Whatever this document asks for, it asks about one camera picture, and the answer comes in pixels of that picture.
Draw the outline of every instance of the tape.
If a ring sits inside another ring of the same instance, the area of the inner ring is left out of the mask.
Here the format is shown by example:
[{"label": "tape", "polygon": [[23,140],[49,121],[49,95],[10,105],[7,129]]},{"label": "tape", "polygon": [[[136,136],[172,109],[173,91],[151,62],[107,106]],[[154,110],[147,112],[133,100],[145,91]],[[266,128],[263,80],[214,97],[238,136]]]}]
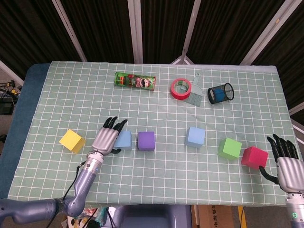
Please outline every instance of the tape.
[{"label": "tape", "polygon": [[[188,90],[185,93],[180,94],[180,93],[176,92],[176,90],[175,90],[176,86],[186,86]],[[176,98],[178,100],[184,100],[190,96],[190,93],[191,93],[191,83],[187,79],[178,78],[172,82],[171,94],[174,98]]]}]

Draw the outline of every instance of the black mesh cup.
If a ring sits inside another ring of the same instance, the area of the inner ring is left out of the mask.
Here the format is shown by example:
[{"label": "black mesh cup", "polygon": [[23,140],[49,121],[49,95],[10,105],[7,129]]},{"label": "black mesh cup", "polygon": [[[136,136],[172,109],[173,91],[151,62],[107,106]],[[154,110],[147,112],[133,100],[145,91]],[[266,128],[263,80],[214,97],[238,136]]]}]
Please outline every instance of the black mesh cup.
[{"label": "black mesh cup", "polygon": [[231,101],[234,98],[234,90],[230,83],[208,89],[208,98],[211,104],[223,101]]}]

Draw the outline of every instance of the purple cube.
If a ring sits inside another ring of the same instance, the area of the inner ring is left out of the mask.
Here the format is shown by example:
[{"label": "purple cube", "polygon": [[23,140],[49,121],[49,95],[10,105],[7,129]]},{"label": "purple cube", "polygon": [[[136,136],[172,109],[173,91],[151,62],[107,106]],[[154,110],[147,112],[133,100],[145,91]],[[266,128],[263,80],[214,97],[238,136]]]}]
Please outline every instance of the purple cube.
[{"label": "purple cube", "polygon": [[154,132],[138,132],[138,150],[140,151],[155,150]]}]

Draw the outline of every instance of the foam block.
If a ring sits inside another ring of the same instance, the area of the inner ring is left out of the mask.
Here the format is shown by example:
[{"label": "foam block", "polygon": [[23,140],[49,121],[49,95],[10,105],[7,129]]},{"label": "foam block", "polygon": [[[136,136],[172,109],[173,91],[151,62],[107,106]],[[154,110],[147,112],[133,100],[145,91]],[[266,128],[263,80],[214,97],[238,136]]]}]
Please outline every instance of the foam block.
[{"label": "foam block", "polygon": [[237,159],[241,152],[241,148],[241,142],[226,138],[219,144],[218,155],[230,160]]},{"label": "foam block", "polygon": [[138,132],[138,150],[140,151],[155,150],[154,132]]},{"label": "foam block", "polygon": [[185,144],[187,146],[193,146],[193,147],[201,147],[204,144],[205,141],[205,130],[196,128],[196,127],[190,127],[187,131],[186,135],[186,141]]},{"label": "foam block", "polygon": [[265,168],[267,158],[267,152],[252,146],[244,150],[241,164],[258,170],[259,166],[263,166]]},{"label": "foam block", "polygon": [[131,131],[122,131],[119,133],[114,149],[131,150],[132,149],[132,134]]},{"label": "foam block", "polygon": [[63,146],[74,153],[78,153],[86,140],[72,130],[68,130],[59,141]]}]

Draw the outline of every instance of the green grid tablecloth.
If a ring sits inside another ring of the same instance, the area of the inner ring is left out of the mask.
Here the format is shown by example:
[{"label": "green grid tablecloth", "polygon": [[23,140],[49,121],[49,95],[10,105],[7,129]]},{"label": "green grid tablecloth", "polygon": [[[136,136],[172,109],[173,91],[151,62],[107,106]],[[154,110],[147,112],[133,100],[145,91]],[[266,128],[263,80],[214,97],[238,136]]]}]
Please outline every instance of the green grid tablecloth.
[{"label": "green grid tablecloth", "polygon": [[[266,170],[276,175],[266,136],[276,133],[296,144],[277,73],[206,68],[199,65],[133,65],[53,62],[9,191],[10,199],[62,197],[86,159],[109,116],[124,118],[133,134],[133,149],[109,155],[88,194],[87,204],[223,204],[279,205],[285,193],[259,171],[217,156],[225,137],[269,152]],[[114,86],[116,71],[157,77],[154,92]],[[172,98],[169,86],[178,77],[192,81],[199,73],[201,107]],[[207,89],[230,82],[232,102],[212,105]],[[184,145],[189,127],[206,129],[200,149]],[[67,129],[86,138],[74,154],[59,144]],[[137,132],[154,131],[156,149],[136,149]]]}]

